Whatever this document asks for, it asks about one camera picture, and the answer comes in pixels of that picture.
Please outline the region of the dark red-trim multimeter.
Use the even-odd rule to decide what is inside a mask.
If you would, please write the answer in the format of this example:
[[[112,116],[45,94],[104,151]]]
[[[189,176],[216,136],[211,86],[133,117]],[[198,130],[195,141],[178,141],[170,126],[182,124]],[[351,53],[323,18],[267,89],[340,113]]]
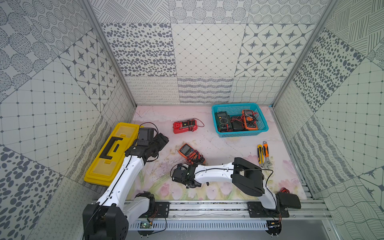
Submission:
[[[232,131],[230,116],[227,114],[227,112],[215,113],[215,119],[216,119],[217,129],[220,133]]]

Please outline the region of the orange Victor multimeter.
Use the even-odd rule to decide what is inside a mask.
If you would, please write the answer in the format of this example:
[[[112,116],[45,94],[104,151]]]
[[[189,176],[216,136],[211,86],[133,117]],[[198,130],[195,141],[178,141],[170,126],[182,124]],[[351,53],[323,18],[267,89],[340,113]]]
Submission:
[[[252,110],[243,110],[242,111],[242,120],[244,122],[244,128],[248,131],[257,131],[258,125],[258,119],[257,119],[258,113],[252,111]]]

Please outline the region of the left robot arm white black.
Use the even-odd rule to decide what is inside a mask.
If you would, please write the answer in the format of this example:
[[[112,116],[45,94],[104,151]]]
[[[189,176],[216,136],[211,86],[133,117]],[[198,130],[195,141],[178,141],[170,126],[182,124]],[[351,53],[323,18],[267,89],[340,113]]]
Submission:
[[[136,177],[145,164],[159,157],[169,139],[156,126],[139,128],[138,137],[125,151],[123,164],[116,177],[96,204],[88,204],[83,211],[83,240],[124,240],[129,226],[140,217],[155,218],[156,200],[150,192],[136,195],[125,205]]]

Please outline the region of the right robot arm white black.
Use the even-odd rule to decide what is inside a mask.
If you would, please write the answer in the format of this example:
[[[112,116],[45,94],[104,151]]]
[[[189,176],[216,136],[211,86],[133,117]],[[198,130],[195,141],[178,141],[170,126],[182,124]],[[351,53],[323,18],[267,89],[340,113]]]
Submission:
[[[177,164],[171,170],[170,176],[173,182],[190,189],[213,182],[232,183],[244,194],[258,198],[266,210],[279,211],[281,207],[300,209],[302,205],[297,195],[285,192],[275,194],[268,188],[269,178],[264,176],[264,171],[271,174],[274,172],[243,158],[235,158],[232,163],[218,166]]]

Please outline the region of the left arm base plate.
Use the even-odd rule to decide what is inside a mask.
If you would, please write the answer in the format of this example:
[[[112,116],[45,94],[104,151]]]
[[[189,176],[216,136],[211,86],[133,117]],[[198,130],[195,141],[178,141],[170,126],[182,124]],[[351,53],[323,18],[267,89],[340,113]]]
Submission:
[[[168,218],[170,202],[153,202],[149,205],[147,218]]]

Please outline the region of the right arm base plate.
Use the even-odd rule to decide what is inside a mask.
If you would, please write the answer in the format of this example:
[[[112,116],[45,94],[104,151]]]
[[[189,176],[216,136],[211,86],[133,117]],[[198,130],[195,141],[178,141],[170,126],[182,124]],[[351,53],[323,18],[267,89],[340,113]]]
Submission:
[[[287,208],[282,206],[278,200],[278,207],[275,210],[269,210],[262,206],[261,202],[247,202],[247,209],[250,218],[278,218],[281,215],[282,218],[289,218],[290,214]]]

